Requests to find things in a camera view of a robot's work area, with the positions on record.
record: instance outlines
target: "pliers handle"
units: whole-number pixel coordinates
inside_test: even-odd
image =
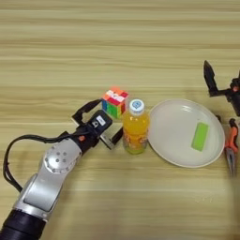
[[[229,121],[231,131],[230,131],[230,137],[229,139],[225,142],[225,148],[231,148],[235,154],[238,152],[238,146],[236,143],[237,136],[238,136],[238,127],[235,123],[235,119],[231,118]]]

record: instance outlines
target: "black cable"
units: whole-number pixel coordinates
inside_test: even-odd
[[[38,136],[38,135],[32,135],[32,134],[27,134],[27,135],[22,135],[16,139],[14,139],[7,147],[5,156],[4,156],[4,162],[3,162],[3,175],[4,178],[6,179],[6,181],[8,181],[12,186],[14,186],[19,192],[21,192],[23,190],[23,188],[21,187],[21,185],[15,180],[15,178],[13,177],[13,175],[10,172],[9,169],[9,162],[8,162],[8,156],[9,156],[9,152],[10,149],[12,147],[12,145],[20,140],[34,140],[34,141],[38,141],[38,142],[42,142],[42,143],[58,143],[61,142],[64,139],[68,139],[68,138],[73,138],[73,137],[79,137],[82,135],[86,135],[89,132],[75,132],[72,134],[65,134],[63,136],[59,136],[56,138],[45,138],[42,136]]]

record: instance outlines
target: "green sponge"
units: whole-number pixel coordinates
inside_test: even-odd
[[[200,152],[203,150],[208,129],[209,129],[209,126],[207,124],[198,123],[195,130],[194,138],[191,144],[191,147],[193,149],[196,149]]]

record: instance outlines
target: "orange label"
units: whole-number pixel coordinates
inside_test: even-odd
[[[147,131],[141,135],[130,134],[124,129],[124,146],[132,150],[143,150],[147,145]]]

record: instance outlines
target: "bottle label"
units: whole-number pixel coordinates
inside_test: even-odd
[[[133,135],[124,129],[124,146],[133,153],[143,152],[147,145],[147,131],[144,134]]]

